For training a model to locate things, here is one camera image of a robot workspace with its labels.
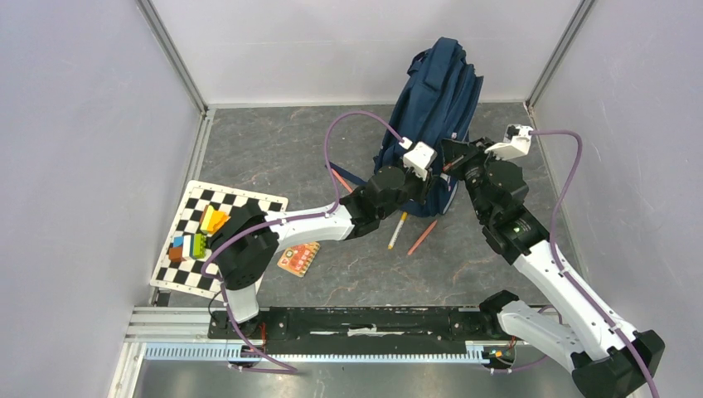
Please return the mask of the yellow white marker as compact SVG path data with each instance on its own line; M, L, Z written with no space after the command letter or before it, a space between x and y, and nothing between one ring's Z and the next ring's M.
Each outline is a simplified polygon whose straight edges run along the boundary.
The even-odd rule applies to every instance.
M389 243L388 243L388 246L387 246L387 249L388 249L388 250L392 250L392 249L395 247L396 241L398 240L398 237L399 237L399 235L400 235L400 231L401 231L401 229L402 229L402 227L403 227L403 225L404 225L404 223L405 223L405 221L406 221L408 215L409 215L409 214L408 214L406 211L403 211L403 212L402 212L402 214L401 214L401 216L400 216L400 219L398 220L398 223L397 223L397 225L396 225L396 227L395 227L395 229L394 229L394 231L393 231L393 234L392 234L392 236L391 236L391 238L390 238L390 241L389 241Z

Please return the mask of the navy blue backpack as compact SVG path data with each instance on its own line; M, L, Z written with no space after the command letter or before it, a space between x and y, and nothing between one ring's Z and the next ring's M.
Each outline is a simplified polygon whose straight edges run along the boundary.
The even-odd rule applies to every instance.
M417 54L407 75L389 125L399 136L432 148L436 158L430 164L426 194L405 203L401 210L416 217L443 215L454 198L457 181L443 175L441 143L468 139L483 78L466 61L466 51L458 41L447 37Z

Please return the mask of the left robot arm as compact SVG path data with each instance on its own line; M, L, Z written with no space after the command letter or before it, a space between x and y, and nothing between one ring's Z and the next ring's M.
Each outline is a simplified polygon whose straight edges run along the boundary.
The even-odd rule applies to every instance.
M216 264L228 325L239 337L252 337L260 327L255 284L269 262L296 245L344 241L377 230L403 205L423 203L432 177L401 167L382 167L365 185L328 206L301 211L263 211L254 203L235 208L207 245Z

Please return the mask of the orange card pack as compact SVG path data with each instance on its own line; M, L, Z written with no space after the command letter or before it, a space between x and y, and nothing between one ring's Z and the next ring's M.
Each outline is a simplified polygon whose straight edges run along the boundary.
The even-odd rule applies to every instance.
M277 266L290 274L302 278L307 273L319 250L320 244L318 242L289 247L283 251L277 261Z

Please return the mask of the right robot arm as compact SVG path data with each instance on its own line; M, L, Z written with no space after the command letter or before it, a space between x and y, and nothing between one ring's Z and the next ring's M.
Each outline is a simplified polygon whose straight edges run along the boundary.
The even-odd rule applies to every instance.
M491 141L445 139L443 170L464 182L493 251L549 300L560 322L503 290L484 300L478 325L489 338L505 333L560 364L585 397L626 397L641 386L652 396L664 341L639 332L613 311L562 255L550 232L529 212L521 167L488 152Z

